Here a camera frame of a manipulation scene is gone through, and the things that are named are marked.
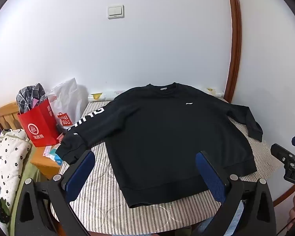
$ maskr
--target wall switch plate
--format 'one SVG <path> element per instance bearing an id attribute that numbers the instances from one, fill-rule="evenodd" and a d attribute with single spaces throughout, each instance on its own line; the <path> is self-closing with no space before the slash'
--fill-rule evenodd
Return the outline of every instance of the wall switch plate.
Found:
<path id="1" fill-rule="evenodd" d="M 107 18 L 123 18 L 124 17 L 124 6 L 114 5 L 107 7 Z"/>

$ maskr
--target plaid cloth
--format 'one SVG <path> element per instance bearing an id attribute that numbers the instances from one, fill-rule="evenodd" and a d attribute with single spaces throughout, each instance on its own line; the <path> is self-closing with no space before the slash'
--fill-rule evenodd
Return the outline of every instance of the plaid cloth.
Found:
<path id="1" fill-rule="evenodd" d="M 34 99 L 38 100 L 35 105 L 37 106 L 47 98 L 48 96 L 40 83 L 21 89 L 16 96 L 16 102 L 18 103 L 20 114 L 28 112 L 33 108 Z"/>

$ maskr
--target red bag logo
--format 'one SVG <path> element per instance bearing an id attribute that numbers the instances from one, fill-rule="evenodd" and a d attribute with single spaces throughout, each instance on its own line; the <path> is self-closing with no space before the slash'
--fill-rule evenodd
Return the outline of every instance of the red bag logo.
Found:
<path id="1" fill-rule="evenodd" d="M 29 128 L 29 131 L 33 134 L 33 135 L 37 135 L 39 133 L 39 130 L 38 130 L 38 127 L 33 124 L 33 123 L 30 123 L 27 125 L 27 127 Z"/>
<path id="2" fill-rule="evenodd" d="M 57 115 L 57 117 L 60 118 L 62 126 L 71 126 L 71 125 L 73 125 L 73 123 L 71 122 L 71 120 L 70 120 L 69 116 L 67 115 L 67 113 L 62 114 L 60 112 L 59 115 Z"/>

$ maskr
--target metal screw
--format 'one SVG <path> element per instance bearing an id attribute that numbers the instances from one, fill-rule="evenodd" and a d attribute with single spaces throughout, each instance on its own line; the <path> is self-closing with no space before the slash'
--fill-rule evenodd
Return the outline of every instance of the metal screw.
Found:
<path id="1" fill-rule="evenodd" d="M 266 180 L 265 180 L 264 178 L 260 178 L 260 179 L 259 179 L 259 182 L 260 182 L 261 184 L 266 184 Z"/>
<path id="2" fill-rule="evenodd" d="M 238 180 L 238 176 L 235 175 L 235 174 L 231 174 L 231 175 L 229 176 L 229 178 L 230 178 L 231 180 L 233 180 L 233 181 Z"/>
<path id="3" fill-rule="evenodd" d="M 59 174 L 54 175 L 54 177 L 53 177 L 54 181 L 59 181 L 60 179 L 61 179 L 61 175 L 59 175 Z"/>
<path id="4" fill-rule="evenodd" d="M 29 184 L 30 182 L 32 182 L 32 179 L 31 179 L 31 178 L 27 178 L 27 179 L 24 181 L 25 184 Z"/>

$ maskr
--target mattress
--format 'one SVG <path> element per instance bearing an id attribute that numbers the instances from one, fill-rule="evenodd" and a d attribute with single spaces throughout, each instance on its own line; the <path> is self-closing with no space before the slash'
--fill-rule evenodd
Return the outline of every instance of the mattress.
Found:
<path id="1" fill-rule="evenodd" d="M 107 103 L 108 101 L 89 103 L 82 117 Z M 256 182 L 261 177 L 269 178 L 281 163 L 271 155 L 265 141 L 259 142 L 248 137 L 245 125 L 231 118 L 230 120 L 247 137 L 257 166 L 257 172 L 241 179 Z M 105 143 L 98 144 L 91 151 L 95 154 L 95 166 L 78 198 L 70 202 L 73 211 L 88 231 L 126 235 L 164 232 L 210 218 L 220 207 L 220 203 L 213 199 L 208 190 L 169 203 L 130 209 L 119 189 Z M 64 162 L 60 174 L 63 174 L 68 167 L 69 165 Z"/>

